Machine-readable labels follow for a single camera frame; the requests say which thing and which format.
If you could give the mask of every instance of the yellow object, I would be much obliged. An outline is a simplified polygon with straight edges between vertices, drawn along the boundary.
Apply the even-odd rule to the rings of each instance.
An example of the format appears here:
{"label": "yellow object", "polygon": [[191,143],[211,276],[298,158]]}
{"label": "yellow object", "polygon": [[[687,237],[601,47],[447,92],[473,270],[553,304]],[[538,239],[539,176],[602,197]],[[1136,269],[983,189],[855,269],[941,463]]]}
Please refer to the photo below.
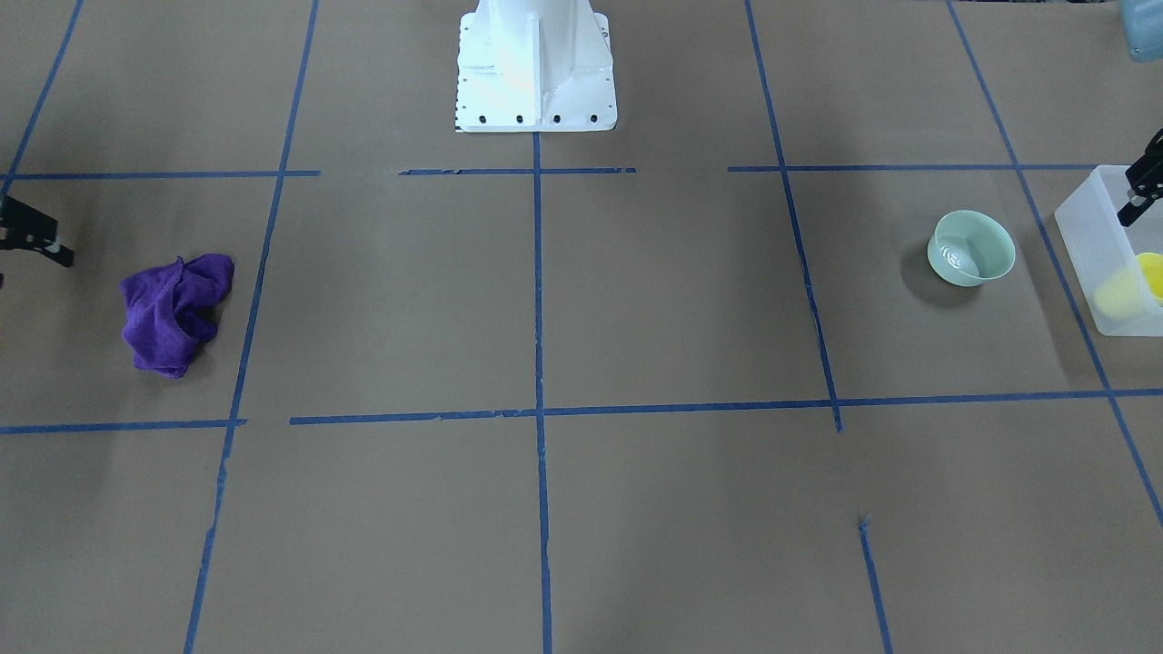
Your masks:
{"label": "yellow object", "polygon": [[1143,253],[1135,258],[1139,260],[1139,266],[1143,269],[1143,277],[1147,278],[1147,286],[1155,296],[1155,301],[1163,305],[1163,255]]}
{"label": "yellow object", "polygon": [[[1163,255],[1143,253],[1135,256],[1135,260],[1139,262],[1139,270],[1122,270],[1094,292],[1096,308],[1112,320],[1132,320],[1163,305]],[[1141,294],[1140,278],[1146,278],[1147,287],[1155,297],[1154,303],[1148,304],[1149,300]]]}

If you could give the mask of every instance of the translucent container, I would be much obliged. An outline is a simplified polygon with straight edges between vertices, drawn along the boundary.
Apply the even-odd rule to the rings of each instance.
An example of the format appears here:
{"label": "translucent container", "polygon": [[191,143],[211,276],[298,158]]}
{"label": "translucent container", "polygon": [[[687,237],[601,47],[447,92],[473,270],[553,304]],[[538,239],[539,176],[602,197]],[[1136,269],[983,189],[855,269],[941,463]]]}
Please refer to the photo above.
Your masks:
{"label": "translucent container", "polygon": [[[1098,330],[1107,336],[1163,336],[1163,306],[1144,273],[1153,257],[1136,258],[1163,254],[1163,201],[1130,227],[1119,225],[1118,211],[1130,190],[1126,170],[1096,168],[1054,215]],[[1157,287],[1160,280],[1153,280]]]}

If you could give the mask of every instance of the purple cloth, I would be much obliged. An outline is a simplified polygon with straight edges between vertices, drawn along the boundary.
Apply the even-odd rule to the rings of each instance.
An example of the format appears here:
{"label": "purple cloth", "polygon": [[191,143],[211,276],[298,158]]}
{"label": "purple cloth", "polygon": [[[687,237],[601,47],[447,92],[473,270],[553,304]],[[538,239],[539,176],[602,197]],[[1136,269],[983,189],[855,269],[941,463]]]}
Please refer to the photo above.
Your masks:
{"label": "purple cloth", "polygon": [[198,312],[230,292],[234,262],[226,255],[202,255],[143,270],[121,282],[126,328],[121,336],[134,350],[134,365],[174,379],[186,374],[194,350],[217,335],[217,326]]}

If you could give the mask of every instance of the blue tape line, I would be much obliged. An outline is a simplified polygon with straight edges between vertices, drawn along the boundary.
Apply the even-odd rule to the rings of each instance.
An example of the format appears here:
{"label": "blue tape line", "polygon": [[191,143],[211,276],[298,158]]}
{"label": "blue tape line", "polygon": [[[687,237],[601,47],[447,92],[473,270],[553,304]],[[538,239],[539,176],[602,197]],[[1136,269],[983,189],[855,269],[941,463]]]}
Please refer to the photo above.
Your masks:
{"label": "blue tape line", "polygon": [[[837,398],[841,406],[914,406],[926,404],[975,404],[1013,401],[1053,401],[1064,399],[1105,398],[1106,391],[1044,391],[1027,393],[980,393],[946,396],[898,396],[869,398]],[[1163,389],[1125,389],[1114,391],[1120,397],[1160,397]],[[830,399],[792,399],[771,401],[708,401],[693,404],[627,404],[609,406],[543,407],[549,417],[568,415],[626,415],[637,413],[701,413],[734,411],[778,411],[787,408],[828,408]],[[497,418],[534,418],[537,408],[501,408],[493,411],[434,411],[424,413],[368,413],[354,415],[304,415],[290,419],[294,426],[348,425],[363,422],[413,422],[427,420],[491,420]]]}
{"label": "blue tape line", "polygon": [[776,120],[776,107],[771,100],[771,88],[768,86],[768,67],[763,63],[763,51],[759,48],[759,34],[755,28],[755,13],[751,0],[743,0],[747,7],[747,22],[751,29],[751,45],[755,49],[755,63],[759,69],[759,81],[763,85],[763,98],[768,104],[768,120],[771,122],[771,137],[776,145],[776,158],[779,159],[779,173],[784,182],[784,196],[787,199],[787,213],[791,218],[792,234],[795,236],[795,251],[799,254],[800,268],[804,273],[804,291],[812,308],[812,321],[815,324],[815,336],[820,347],[820,364],[823,368],[823,381],[828,385],[828,398],[832,400],[832,414],[836,421],[836,431],[844,431],[844,420],[836,401],[836,383],[832,376],[832,362],[828,358],[828,343],[823,337],[823,324],[820,321],[820,310],[815,304],[815,292],[812,290],[812,272],[807,264],[807,253],[804,249],[804,235],[800,233],[799,215],[795,212],[795,198],[792,196],[792,182],[787,175],[787,159],[784,158],[783,138],[779,136],[779,123]]}
{"label": "blue tape line", "polygon": [[186,626],[186,644],[183,647],[184,654],[193,654],[194,638],[198,635],[198,623],[202,617],[202,599],[206,597],[206,580],[209,577],[211,557],[214,553],[214,538],[217,535],[219,516],[222,513],[222,495],[226,491],[226,460],[230,456],[230,448],[234,445],[234,429],[231,425],[226,429],[226,438],[222,446],[222,458],[219,460],[217,481],[214,486],[214,517],[211,519],[211,528],[206,531],[206,540],[202,543],[202,557],[198,566],[198,582],[194,585],[194,602],[190,609],[190,624]]}
{"label": "blue tape line", "polygon": [[0,434],[76,434],[83,432],[143,432],[163,429],[211,429],[244,425],[245,420],[158,420],[154,422],[87,422],[72,425],[0,426]]}
{"label": "blue tape line", "polygon": [[634,175],[636,168],[543,168],[541,175]]}
{"label": "blue tape line", "polygon": [[492,418],[531,418],[534,408],[502,408],[498,411],[445,411],[428,413],[369,413],[363,415],[300,415],[291,418],[292,426],[357,425],[364,422],[423,422],[429,420],[487,420]]}
{"label": "blue tape line", "polygon": [[926,170],[1013,170],[1012,164],[825,164],[825,165],[732,165],[727,172],[863,172]]}
{"label": "blue tape line", "polygon": [[778,408],[826,408],[827,399],[785,401],[708,401],[702,404],[637,404],[622,406],[563,406],[547,408],[545,415],[622,415],[633,413],[702,413],[711,411],[772,411]]}
{"label": "blue tape line", "polygon": [[8,175],[5,177],[3,186],[0,187],[0,193],[7,196],[8,191],[12,190],[12,183],[16,177],[16,171],[20,170],[20,162],[24,158],[24,151],[28,150],[28,142],[33,138],[33,129],[36,128],[36,121],[41,119],[41,111],[44,108],[44,102],[49,98],[49,91],[52,88],[52,83],[57,79],[57,71],[60,70],[60,62],[65,58],[65,51],[69,50],[69,43],[72,41],[73,30],[77,28],[77,19],[80,17],[80,8],[85,5],[85,0],[77,0],[73,6],[73,13],[69,17],[69,27],[65,29],[65,35],[60,40],[60,48],[57,49],[57,57],[52,61],[52,67],[49,69],[49,77],[44,80],[44,87],[41,88],[41,95],[36,99],[36,106],[33,107],[33,115],[28,119],[28,125],[24,126],[24,135],[20,138],[20,145],[16,148],[16,155],[12,158],[12,165],[8,168]]}
{"label": "blue tape line", "polygon": [[19,182],[72,179],[224,179],[235,177],[319,177],[320,170],[192,170],[174,172],[31,172],[13,176]]}
{"label": "blue tape line", "polygon": [[[271,254],[271,237],[274,234],[274,222],[279,213],[279,202],[283,197],[283,184],[286,179],[287,162],[291,158],[291,142],[294,138],[295,120],[299,116],[299,101],[302,98],[302,86],[307,78],[307,63],[311,59],[311,45],[315,35],[315,19],[319,16],[319,0],[312,0],[311,17],[307,20],[307,36],[302,45],[302,57],[299,61],[299,74],[295,79],[294,94],[291,100],[291,114],[287,116],[286,135],[283,138],[283,155],[279,158],[279,175],[274,182],[274,193],[271,198],[271,213],[266,219],[266,233],[263,236],[263,254],[258,260],[258,273],[255,278],[255,291],[250,301],[250,317],[247,320],[247,333],[242,343],[242,354],[238,357],[238,377],[235,382],[234,399],[230,404],[230,419],[238,418],[238,410],[242,405],[242,391],[247,382],[247,365],[250,361],[250,348],[255,340],[255,325],[258,322],[258,307],[263,297],[263,280],[266,277],[266,262]],[[214,538],[217,533],[219,513],[222,509],[222,496],[226,490],[226,462],[230,458],[230,450],[234,448],[234,425],[227,427],[226,438],[222,441],[222,458],[219,463],[217,486],[214,493],[214,519],[211,528],[206,532],[206,541],[202,546],[202,561],[198,571],[198,585],[194,589],[193,606],[190,610],[190,625],[186,630],[186,645],[184,653],[193,654],[194,639],[198,635],[198,623],[201,617],[202,599],[206,592],[206,580],[209,575],[212,555],[214,553]]]}
{"label": "blue tape line", "polygon": [[636,168],[413,168],[400,176],[424,177],[443,175],[633,175]]}
{"label": "blue tape line", "polygon": [[1103,164],[1018,164],[1021,170],[1094,170]]}
{"label": "blue tape line", "polygon": [[533,175],[528,168],[420,168],[400,171],[400,176],[423,177],[433,175]]}
{"label": "blue tape line", "polygon": [[905,406],[918,404],[973,404],[985,401],[1044,401],[1055,399],[1105,398],[1106,391],[1049,391],[1037,393],[983,393],[950,396],[905,396],[883,398],[841,398],[841,406]]}
{"label": "blue tape line", "polygon": [[[1099,164],[1020,164],[1022,170],[1093,170]],[[926,170],[1014,170],[1014,164],[835,164],[835,165],[730,165],[727,172],[850,172]]]}
{"label": "blue tape line", "polygon": [[1151,503],[1151,509],[1155,510],[1155,519],[1163,527],[1163,504],[1160,504],[1160,496],[1155,492],[1155,484],[1151,483],[1151,476],[1147,472],[1143,457],[1139,454],[1139,446],[1135,445],[1135,439],[1130,435],[1130,428],[1127,427],[1127,420],[1122,417],[1122,408],[1119,407],[1119,401],[1114,399],[1114,393],[1111,393],[1107,401],[1111,403],[1111,411],[1114,412],[1114,418],[1119,421],[1119,431],[1122,432],[1122,440],[1127,443],[1127,450],[1130,452],[1130,460],[1135,463],[1135,470],[1139,472],[1139,479],[1143,483],[1143,490],[1147,491],[1147,498]]}
{"label": "blue tape line", "polygon": [[1075,322],[1078,324],[1078,329],[1083,335],[1083,340],[1086,342],[1086,350],[1091,355],[1091,361],[1094,364],[1094,371],[1098,374],[1099,381],[1103,383],[1103,389],[1107,393],[1111,411],[1114,413],[1114,418],[1119,422],[1119,429],[1122,432],[1122,439],[1127,443],[1127,449],[1130,452],[1130,457],[1139,471],[1139,477],[1143,483],[1143,489],[1147,491],[1147,497],[1151,503],[1151,507],[1155,510],[1155,518],[1158,520],[1160,526],[1163,527],[1163,506],[1160,504],[1158,495],[1155,492],[1151,478],[1147,474],[1147,468],[1143,465],[1142,457],[1139,455],[1139,448],[1135,446],[1135,439],[1130,435],[1130,429],[1127,427],[1127,421],[1123,419],[1122,410],[1119,407],[1116,393],[1111,388],[1111,382],[1107,379],[1106,370],[1103,369],[1103,362],[1099,360],[1098,350],[1094,348],[1090,329],[1086,328],[1086,322],[1083,320],[1082,312],[1078,308],[1078,303],[1075,300],[1075,294],[1070,291],[1070,284],[1066,282],[1065,272],[1062,269],[1062,262],[1058,261],[1058,255],[1054,250],[1054,243],[1050,242],[1050,235],[1046,229],[1042,214],[1037,211],[1037,204],[1034,201],[1034,193],[1029,190],[1029,183],[1026,180],[1026,175],[1022,172],[1022,168],[1018,164],[1018,155],[1014,151],[1013,142],[1009,140],[1009,134],[1006,131],[1006,126],[1001,121],[1001,114],[998,112],[998,106],[993,101],[993,94],[990,93],[990,87],[985,83],[985,76],[982,73],[982,69],[977,63],[977,57],[973,55],[973,49],[969,44],[969,36],[966,36],[965,28],[961,24],[961,19],[957,16],[957,9],[954,7],[952,0],[946,0],[946,7],[949,9],[949,15],[952,17],[954,27],[957,28],[957,34],[961,36],[962,45],[965,47],[965,54],[969,56],[969,63],[972,65],[973,73],[977,76],[977,81],[982,86],[982,92],[985,94],[985,101],[989,104],[990,112],[993,114],[993,121],[998,125],[998,131],[1001,134],[1001,141],[1006,145],[1009,159],[1014,163],[1014,168],[1018,171],[1018,179],[1021,182],[1022,192],[1026,194],[1026,202],[1029,204],[1029,211],[1034,214],[1034,221],[1037,223],[1037,230],[1042,236],[1042,243],[1046,246],[1046,251],[1050,255],[1050,263],[1054,264],[1054,271],[1058,276],[1058,284],[1062,285],[1062,291],[1066,294],[1066,301],[1070,305],[1071,313],[1073,313]]}
{"label": "blue tape line", "polygon": [[533,133],[533,286],[534,286],[534,342],[536,343],[535,371],[537,406],[537,506],[541,523],[541,649],[543,654],[554,652],[554,610],[550,598],[549,574],[549,484],[545,469],[545,350],[542,303],[542,249],[541,249],[541,134]]}
{"label": "blue tape line", "polygon": [[1120,389],[1111,391],[1114,397],[1160,397],[1163,389]]}
{"label": "blue tape line", "polygon": [[884,613],[884,598],[880,597],[880,580],[876,575],[876,561],[872,560],[872,547],[869,545],[869,516],[861,521],[861,549],[864,550],[864,567],[869,571],[869,587],[872,588],[872,602],[876,604],[876,621],[880,625],[880,641],[884,654],[892,654],[892,637],[889,634],[889,618]]}

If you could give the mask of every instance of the black clamp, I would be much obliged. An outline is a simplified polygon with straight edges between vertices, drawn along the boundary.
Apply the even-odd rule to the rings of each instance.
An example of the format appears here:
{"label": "black clamp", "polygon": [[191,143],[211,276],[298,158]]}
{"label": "black clamp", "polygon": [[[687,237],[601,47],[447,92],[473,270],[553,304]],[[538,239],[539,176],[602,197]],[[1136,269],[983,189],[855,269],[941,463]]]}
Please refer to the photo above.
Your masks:
{"label": "black clamp", "polygon": [[1119,209],[1119,223],[1123,227],[1130,227],[1155,200],[1163,198],[1163,129],[1147,144],[1143,156],[1127,169],[1127,182],[1130,201]]}
{"label": "black clamp", "polygon": [[73,258],[73,251],[60,244],[55,219],[8,196],[0,197],[0,250],[37,251],[65,268]]}

